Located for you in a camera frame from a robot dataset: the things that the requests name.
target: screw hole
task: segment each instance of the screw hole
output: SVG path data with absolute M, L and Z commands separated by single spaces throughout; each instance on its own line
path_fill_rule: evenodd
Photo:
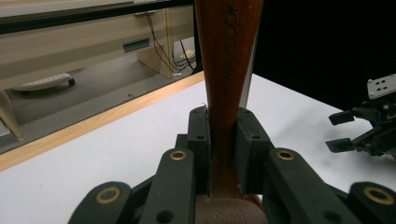
M 364 195 L 366 195 L 367 198 L 371 199 L 372 201 L 376 203 L 382 203 L 385 205 L 392 205 L 394 204 L 395 200 L 386 191 L 383 189 L 379 188 L 374 188 L 374 187 L 366 187 L 363 189 Z
M 103 189 L 96 195 L 96 202 L 107 204 L 115 202 L 121 195 L 121 191 L 116 187 Z
M 182 161 L 187 158 L 187 153 L 184 151 L 174 151 L 171 153 L 170 157 L 174 161 Z
M 276 155 L 277 155 L 280 159 L 282 159 L 282 160 L 284 160 L 284 161 L 292 161 L 292 160 L 294 160 L 294 155 L 293 155 L 291 152 L 288 152 L 288 151 L 285 151 L 285 150 L 278 151 L 278 152 L 276 153 Z
M 171 211 L 164 210 L 157 215 L 157 221 L 159 223 L 169 223 L 172 221 L 173 217 L 174 215 Z

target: wooden handle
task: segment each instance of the wooden handle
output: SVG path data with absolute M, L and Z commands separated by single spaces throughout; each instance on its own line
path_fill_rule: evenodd
M 227 206 L 224 204 L 231 204 L 230 199 L 234 200 L 234 203 L 240 203 L 247 210 L 259 209 L 260 211 L 256 213 L 262 216 L 253 219 L 257 219 L 258 223 L 264 221 L 260 202 L 257 198 L 242 195 L 233 168 L 236 116 L 262 12 L 262 3 L 263 0 L 195 1 L 212 141 L 210 198 L 198 201 L 197 212 L 205 213 L 204 217 L 210 217 L 208 220 L 212 220 L 212 223 L 216 223 L 211 219 L 213 214 L 208 215 L 207 211 L 217 210 L 219 207 L 225 210 Z M 234 203 L 229 208 L 237 209 L 238 206 Z M 235 219 L 234 216 L 237 214 L 235 211 L 231 210 L 229 213 L 230 219 L 222 219 L 218 222 L 233 223 L 236 220 L 243 220 Z

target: black cable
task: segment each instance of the black cable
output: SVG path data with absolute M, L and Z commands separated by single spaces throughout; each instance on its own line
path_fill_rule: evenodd
M 164 54 L 164 55 L 166 56 L 166 58 L 168 59 L 168 62 L 170 62 L 169 57 L 166 55 L 165 51 L 163 50 L 163 47 L 161 47 L 161 44 L 160 44 L 160 42 L 157 40 L 157 37 L 155 37 L 154 28 L 153 28 L 153 25 L 152 25 L 152 20 L 151 20 L 150 15 L 147 13 L 147 11 L 145 12 L 145 15 L 146 15 L 146 18 L 148 19 L 148 25 L 149 25 L 149 28 L 150 28 L 150 31 L 151 31 L 151 34 L 152 34 L 152 38 L 153 38 L 153 40 L 154 40 L 154 49 L 155 49 L 155 52 L 157 52 L 158 57 L 160 57 L 160 59 L 166 64 L 166 66 L 167 66 L 172 72 L 174 72 L 174 69 L 177 69 L 177 68 L 175 68 L 174 66 L 172 66 L 172 67 L 173 67 L 173 68 L 172 68 L 172 67 L 163 59 L 163 57 L 161 56 L 160 52 L 158 52 L 157 48 L 160 48 L 160 49 L 162 50 L 163 54 Z
M 186 50 L 184 49 L 184 45 L 183 45 L 183 42 L 182 42 L 181 40 L 180 40 L 180 45 L 181 45 L 181 47 L 183 48 L 183 53 L 184 53 L 184 56 L 185 56 L 185 57 L 186 57 L 186 59 L 187 59 L 187 63 L 189 64 L 189 66 L 190 66 L 191 70 L 193 71 L 193 70 L 194 70 L 194 68 L 192 68 L 192 66 L 191 66 L 191 64 L 190 64 L 189 58 L 187 57 Z
M 149 28 L 150 28 L 150 31 L 151 31 L 151 34 L 152 34 L 152 38 L 153 38 L 153 41 L 154 41 L 154 49 L 155 49 L 155 52 L 157 53 L 158 57 L 166 64 L 166 66 L 167 66 L 172 72 L 175 73 L 175 70 L 176 70 L 176 71 L 179 73 L 179 72 L 181 72 L 183 69 L 187 68 L 187 66 L 186 66 L 185 63 L 184 63 L 184 62 L 187 62 L 188 65 L 190 66 L 190 68 L 191 68 L 192 70 L 194 70 L 194 69 L 192 68 L 192 66 L 191 66 L 191 63 L 195 62 L 196 57 L 194 56 L 194 57 L 192 57 L 192 58 L 190 58 L 190 59 L 187 58 L 187 53 L 186 53 L 186 50 L 184 49 L 184 46 L 183 46 L 183 43 L 181 42 L 181 40 L 180 40 L 180 44 L 181 44 L 181 46 L 182 46 L 182 48 L 183 48 L 183 53 L 184 53 L 184 56 L 186 57 L 186 59 L 180 60 L 180 61 L 178 61 L 178 62 L 175 61 L 174 45 L 173 45 L 173 43 L 172 43 L 172 59 L 173 59 L 174 64 L 172 64 L 172 63 L 170 62 L 170 59 L 169 59 L 168 55 L 167 55 L 166 52 L 163 50 L 163 47 L 161 46 L 160 42 L 158 41 L 157 37 L 155 36 L 154 27 L 153 27 L 153 24 L 152 24 L 151 16 L 147 13 L 147 11 L 145 12 L 145 15 L 146 15 L 146 18 L 148 19 L 148 25 L 149 25 Z M 165 57 L 166 57 L 166 59 L 168 60 L 169 63 L 167 63 L 167 62 L 165 61 L 165 59 L 161 56 L 160 52 L 158 52 L 157 48 L 160 48 L 160 49 L 161 49 L 161 51 L 163 52 L 163 54 L 165 55 Z

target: white tabletop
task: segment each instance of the white tabletop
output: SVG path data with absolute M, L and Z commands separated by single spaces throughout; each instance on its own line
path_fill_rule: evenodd
M 67 223 L 94 187 L 108 181 L 131 187 L 154 175 L 161 155 L 186 133 L 189 113 L 206 103 L 205 83 L 148 106 L 0 174 L 0 223 Z M 371 129 L 365 120 L 332 126 L 339 112 L 253 76 L 247 108 L 276 147 L 299 152 L 328 184 L 348 191 L 372 181 L 396 190 L 396 161 L 356 151 L 334 154 L 325 141 L 355 138 Z

